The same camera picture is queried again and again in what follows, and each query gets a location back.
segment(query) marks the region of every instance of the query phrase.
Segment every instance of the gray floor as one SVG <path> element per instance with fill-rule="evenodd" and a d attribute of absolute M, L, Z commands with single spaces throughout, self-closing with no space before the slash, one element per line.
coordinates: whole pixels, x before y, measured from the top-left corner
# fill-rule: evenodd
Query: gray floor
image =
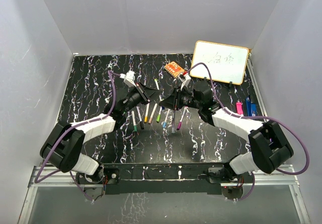
<path fill-rule="evenodd" d="M 122 194 L 95 204 L 77 188 L 40 187 L 29 220 L 44 223 L 300 223 L 288 186 L 256 186 L 237 204 L 203 193 Z"/>

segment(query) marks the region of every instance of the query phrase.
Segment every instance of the black tabletop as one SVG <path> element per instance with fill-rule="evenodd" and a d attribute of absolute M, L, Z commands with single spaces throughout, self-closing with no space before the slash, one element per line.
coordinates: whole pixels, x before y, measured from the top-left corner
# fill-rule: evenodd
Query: black tabletop
<path fill-rule="evenodd" d="M 60 109 L 59 119 L 78 122 L 95 117 L 103 112 L 107 102 L 112 100 L 111 81 L 107 71 L 126 73 L 135 72 L 137 80 L 155 88 L 154 79 L 158 80 L 162 98 L 167 97 L 174 86 L 180 82 L 164 70 L 164 66 L 177 62 L 182 68 L 191 66 L 192 54 L 146 54 L 146 55 L 103 55 L 78 56 L 74 58 L 67 88 Z M 117 91 L 127 86 L 121 79 L 115 79 Z M 236 112 L 236 102 L 245 106 L 248 95 L 260 108 L 248 70 L 241 86 L 215 83 L 218 97 L 230 110 Z M 150 104 L 149 116 L 154 102 Z M 146 106 L 139 105 L 144 119 Z M 171 133 L 172 113 L 169 114 L 167 126 L 163 129 L 167 109 L 162 110 L 160 123 L 156 122 L 159 111 L 152 124 L 145 124 L 138 132 L 133 131 L 131 113 L 127 113 L 124 125 L 117 131 L 103 134 L 84 144 L 83 153 L 102 163 L 191 163 L 191 162 L 225 162 L 237 154 L 246 153 L 250 146 L 242 138 L 225 129 L 213 127 L 203 122 L 196 109 L 188 109 L 184 115 L 182 127 Z M 135 110 L 136 123 L 139 123 Z M 183 109 L 176 112 L 175 127 L 181 118 Z"/>

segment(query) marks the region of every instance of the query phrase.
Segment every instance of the whiteboard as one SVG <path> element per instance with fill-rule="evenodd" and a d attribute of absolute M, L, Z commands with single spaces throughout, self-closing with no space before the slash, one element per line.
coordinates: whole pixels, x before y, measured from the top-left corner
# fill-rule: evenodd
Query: whiteboard
<path fill-rule="evenodd" d="M 197 41 L 191 66 L 203 62 L 208 66 L 213 81 L 241 85 L 248 53 L 248 48 L 244 47 Z M 190 75 L 209 80 L 208 71 L 202 65 L 192 69 Z"/>

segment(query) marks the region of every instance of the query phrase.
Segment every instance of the whiteboard frame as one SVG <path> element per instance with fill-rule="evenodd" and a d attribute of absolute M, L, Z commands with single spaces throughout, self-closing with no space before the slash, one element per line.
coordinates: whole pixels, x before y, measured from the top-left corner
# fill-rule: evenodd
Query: whiteboard frame
<path fill-rule="evenodd" d="M 219 44 L 219 43 L 214 43 L 214 42 L 208 42 L 208 41 L 203 41 L 203 40 L 198 40 L 195 44 L 195 49 L 193 51 L 193 57 L 192 57 L 192 62 L 191 62 L 191 67 L 193 67 L 194 65 L 194 58 L 195 58 L 195 51 L 196 51 L 196 48 L 197 48 L 197 43 L 198 42 L 204 42 L 204 43 L 210 43 L 210 44 Z M 238 85 L 240 86 L 243 81 L 244 81 L 244 77 L 245 77 L 245 71 L 246 71 L 246 65 L 247 65 L 247 59 L 249 57 L 249 54 L 250 54 L 250 49 L 246 48 L 246 47 L 241 47 L 241 46 L 235 46 L 235 45 L 230 45 L 230 44 L 219 44 L 219 45 L 224 45 L 224 46 L 231 46 L 231 47 L 235 47 L 235 48 L 242 48 L 242 49 L 247 49 L 247 58 L 245 60 L 245 66 L 244 66 L 244 73 L 243 73 L 243 77 L 241 79 L 241 82 L 240 83 L 232 83 L 233 85 Z M 190 74 L 190 76 L 192 77 L 195 77 L 195 78 L 200 78 L 200 79 L 204 79 L 203 77 L 199 77 L 199 76 L 194 76 L 192 74 Z M 230 84 L 230 82 L 225 82 L 225 81 L 219 81 L 219 80 L 213 80 L 213 81 L 216 81 L 216 82 L 224 82 L 224 83 L 228 83 Z"/>

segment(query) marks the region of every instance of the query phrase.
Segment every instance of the white wall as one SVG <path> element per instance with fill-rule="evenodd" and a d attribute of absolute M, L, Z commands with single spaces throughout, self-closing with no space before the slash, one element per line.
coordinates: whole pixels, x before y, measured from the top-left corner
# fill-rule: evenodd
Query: white wall
<path fill-rule="evenodd" d="M 197 40 L 252 48 L 278 0 L 44 0 L 72 52 L 193 52 Z"/>
<path fill-rule="evenodd" d="M 312 223 L 321 223 L 322 0 L 279 0 L 253 49 L 255 75 L 268 114 L 291 126 L 311 157 L 300 189 Z M 292 141 L 296 170 L 304 153 Z"/>
<path fill-rule="evenodd" d="M 0 0 L 0 222 L 17 223 L 72 53 L 43 0 Z"/>

